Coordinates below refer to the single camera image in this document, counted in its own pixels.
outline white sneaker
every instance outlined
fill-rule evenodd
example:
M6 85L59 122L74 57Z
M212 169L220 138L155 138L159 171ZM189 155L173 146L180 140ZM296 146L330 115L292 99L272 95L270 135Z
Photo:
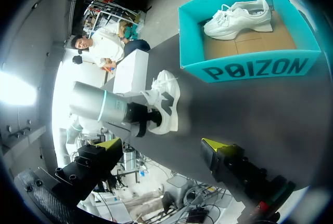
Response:
M266 0L236 2L222 10L204 25L204 33L212 38L234 39L240 30L250 28L258 32L271 32L271 10Z
M169 131L178 131L177 103L181 90L175 76L166 71L161 71L157 79L152 82L151 90L141 91L149 105L154 106L162 116L160 126L151 124L149 131L163 135Z

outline white box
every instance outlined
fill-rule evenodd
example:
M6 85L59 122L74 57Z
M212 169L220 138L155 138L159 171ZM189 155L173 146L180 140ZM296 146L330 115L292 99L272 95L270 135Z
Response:
M146 89L148 56L147 52L136 49L118 64L113 93L133 97Z

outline man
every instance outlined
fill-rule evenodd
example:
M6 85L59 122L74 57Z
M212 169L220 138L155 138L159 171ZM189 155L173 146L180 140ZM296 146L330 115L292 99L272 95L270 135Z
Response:
M93 61L101 68L115 68L117 63L132 51L149 51L149 44L142 40L129 41L119 23L107 24L98 29L91 38L76 35L71 41L76 49L88 49Z

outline concrete floor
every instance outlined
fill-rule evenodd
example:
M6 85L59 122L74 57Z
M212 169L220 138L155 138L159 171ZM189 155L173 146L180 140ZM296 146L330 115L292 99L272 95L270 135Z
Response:
M190 0L151 0L152 8L147 12L145 26L140 38L153 48L178 33L178 8ZM298 0L290 0L304 11Z

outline shoe sole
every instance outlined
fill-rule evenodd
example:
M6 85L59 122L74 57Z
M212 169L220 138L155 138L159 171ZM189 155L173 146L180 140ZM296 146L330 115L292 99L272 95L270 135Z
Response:
M256 32L272 32L273 31L273 28L271 26L270 23L267 23L267 24L262 24L262 25L256 25L252 28L250 28ZM230 33L228 35L223 35L223 36L210 36L211 38L216 38L216 39L220 39L222 41L230 41L234 38L236 38L237 34L243 29L240 29L238 31L235 31L233 33Z

